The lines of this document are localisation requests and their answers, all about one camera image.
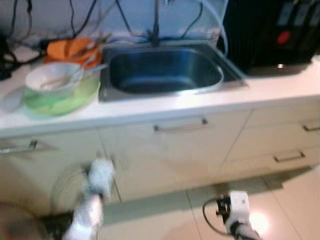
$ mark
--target stainless steel sink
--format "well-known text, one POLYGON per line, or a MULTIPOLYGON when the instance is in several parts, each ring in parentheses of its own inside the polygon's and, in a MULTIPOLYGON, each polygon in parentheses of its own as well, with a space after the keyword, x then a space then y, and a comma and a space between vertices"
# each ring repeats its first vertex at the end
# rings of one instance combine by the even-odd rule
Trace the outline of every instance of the stainless steel sink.
POLYGON ((225 88, 241 77, 206 44, 115 47, 103 52, 100 101, 203 93, 225 88))

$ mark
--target kitchen counter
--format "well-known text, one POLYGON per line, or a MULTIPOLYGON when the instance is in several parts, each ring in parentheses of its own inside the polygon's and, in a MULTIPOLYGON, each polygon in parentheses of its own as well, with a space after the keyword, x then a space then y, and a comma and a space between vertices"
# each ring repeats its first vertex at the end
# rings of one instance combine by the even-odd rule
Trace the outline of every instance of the kitchen counter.
POLYGON ((320 97, 320 61, 314 59, 297 75, 246 78, 249 89, 105 103, 96 96, 70 114, 50 117, 33 113, 21 104, 24 79, 29 71, 30 66, 23 66, 11 79, 0 82, 0 138, 289 104, 320 97))

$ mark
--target white bowl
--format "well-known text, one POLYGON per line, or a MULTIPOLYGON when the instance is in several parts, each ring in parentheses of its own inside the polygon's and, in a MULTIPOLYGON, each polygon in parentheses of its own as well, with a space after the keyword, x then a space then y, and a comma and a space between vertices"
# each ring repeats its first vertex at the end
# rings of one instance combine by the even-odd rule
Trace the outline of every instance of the white bowl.
POLYGON ((29 72, 25 78, 25 85, 32 91, 42 95, 68 96, 73 93, 83 77, 83 69, 76 72, 80 67, 79 64, 66 62, 44 64, 29 72), (64 86, 52 88, 43 87, 46 83, 50 83, 51 81, 61 79, 71 74, 73 75, 70 78, 69 83, 64 86))

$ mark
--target white tile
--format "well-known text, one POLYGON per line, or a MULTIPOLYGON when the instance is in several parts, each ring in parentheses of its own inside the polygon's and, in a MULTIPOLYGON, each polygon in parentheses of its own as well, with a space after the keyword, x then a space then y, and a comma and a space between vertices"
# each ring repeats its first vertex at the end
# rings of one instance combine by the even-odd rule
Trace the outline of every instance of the white tile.
MULTIPOLYGON (((255 217, 252 223, 264 240, 300 240, 299 235, 282 211, 272 193, 261 178, 240 180, 231 183, 202 187, 188 191, 193 214, 202 240, 226 240, 224 236, 215 233, 205 222, 202 205, 209 198, 230 190, 249 192, 250 213, 255 217)), ((218 229, 226 231, 221 218, 216 217, 217 206, 209 206, 209 219, 218 229)))
POLYGON ((301 238, 320 239, 320 167, 286 178, 288 175, 274 175, 264 180, 301 238))
POLYGON ((111 205, 99 240, 200 240, 186 192, 111 205))

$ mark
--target green plate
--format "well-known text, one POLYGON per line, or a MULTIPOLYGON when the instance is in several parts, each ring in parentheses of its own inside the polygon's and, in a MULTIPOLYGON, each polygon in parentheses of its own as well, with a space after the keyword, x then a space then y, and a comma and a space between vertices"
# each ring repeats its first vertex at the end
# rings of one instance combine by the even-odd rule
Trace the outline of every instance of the green plate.
POLYGON ((97 93, 100 81, 94 76, 86 76, 67 97, 46 96, 38 94, 30 89, 24 92, 25 105, 38 114, 58 116, 70 113, 90 102, 97 93))

